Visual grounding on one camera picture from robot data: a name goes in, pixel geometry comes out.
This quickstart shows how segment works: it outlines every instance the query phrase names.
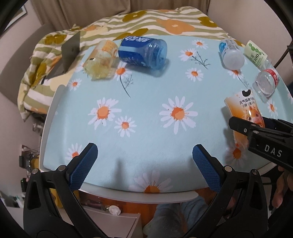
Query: picture frame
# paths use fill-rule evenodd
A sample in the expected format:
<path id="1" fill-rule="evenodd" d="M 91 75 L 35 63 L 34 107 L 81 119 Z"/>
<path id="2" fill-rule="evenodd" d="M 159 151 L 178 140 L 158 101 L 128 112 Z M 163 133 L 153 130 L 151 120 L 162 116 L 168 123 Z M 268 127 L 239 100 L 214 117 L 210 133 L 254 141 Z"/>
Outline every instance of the picture frame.
<path id="1" fill-rule="evenodd" d="M 26 10 L 26 8 L 24 6 L 22 6 L 17 13 L 14 15 L 14 17 L 12 18 L 12 20 L 8 23 L 7 27 L 5 28 L 5 31 L 11 26 L 13 25 L 15 22 L 17 22 L 21 17 L 23 17 L 24 15 L 26 15 L 28 12 Z"/>

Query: red bottle label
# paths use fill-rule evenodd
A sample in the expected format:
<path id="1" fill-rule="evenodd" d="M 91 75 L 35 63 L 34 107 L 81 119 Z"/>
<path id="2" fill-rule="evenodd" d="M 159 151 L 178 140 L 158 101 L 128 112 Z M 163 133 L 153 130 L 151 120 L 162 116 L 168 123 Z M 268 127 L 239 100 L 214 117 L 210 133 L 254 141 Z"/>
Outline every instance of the red bottle label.
<path id="1" fill-rule="evenodd" d="M 277 87 L 280 81 L 278 72 L 275 69 L 265 69 L 264 71 L 268 72 L 273 77 L 275 86 Z"/>

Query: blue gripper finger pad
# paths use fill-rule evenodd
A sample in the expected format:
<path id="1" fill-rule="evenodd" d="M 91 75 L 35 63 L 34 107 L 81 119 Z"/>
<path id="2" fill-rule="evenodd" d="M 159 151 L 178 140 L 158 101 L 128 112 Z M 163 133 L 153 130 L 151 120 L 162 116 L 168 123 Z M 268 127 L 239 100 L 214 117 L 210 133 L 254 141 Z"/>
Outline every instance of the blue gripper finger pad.
<path id="1" fill-rule="evenodd" d="M 79 155 L 80 162 L 69 177 L 71 191 L 79 190 L 98 157 L 98 147 L 89 144 Z"/>
<path id="2" fill-rule="evenodd" d="M 222 186 L 220 176 L 198 145 L 194 146 L 192 150 L 192 157 L 204 179 L 206 180 L 209 188 L 218 193 Z"/>

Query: blue bottle label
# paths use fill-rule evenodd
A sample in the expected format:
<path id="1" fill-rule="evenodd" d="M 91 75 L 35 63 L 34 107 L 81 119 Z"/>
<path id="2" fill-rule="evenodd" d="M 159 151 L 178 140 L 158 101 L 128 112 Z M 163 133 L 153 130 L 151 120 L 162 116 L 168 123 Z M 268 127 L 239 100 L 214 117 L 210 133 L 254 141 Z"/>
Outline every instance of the blue bottle label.
<path id="1" fill-rule="evenodd" d="M 119 58 L 124 62 L 146 67 L 147 63 L 141 55 L 144 50 L 141 48 L 149 44 L 152 40 L 153 38 L 140 36 L 125 37 L 121 41 L 118 49 Z"/>
<path id="2" fill-rule="evenodd" d="M 221 53 L 221 54 L 223 53 L 223 50 L 224 50 L 225 48 L 227 48 L 227 44 L 224 43 L 224 42 L 221 42 L 221 43 L 219 44 L 219 50 L 220 50 L 220 53 Z"/>

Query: curtain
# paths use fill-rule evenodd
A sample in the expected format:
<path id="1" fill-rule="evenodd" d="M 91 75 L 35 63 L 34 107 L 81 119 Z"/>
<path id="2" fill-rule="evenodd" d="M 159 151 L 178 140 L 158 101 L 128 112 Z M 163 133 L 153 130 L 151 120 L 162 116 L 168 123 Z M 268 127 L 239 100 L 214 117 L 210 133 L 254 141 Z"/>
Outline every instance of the curtain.
<path id="1" fill-rule="evenodd" d="M 31 0 L 42 24 L 55 30 L 85 27 L 101 18 L 144 9 L 192 6 L 207 13 L 210 0 Z"/>

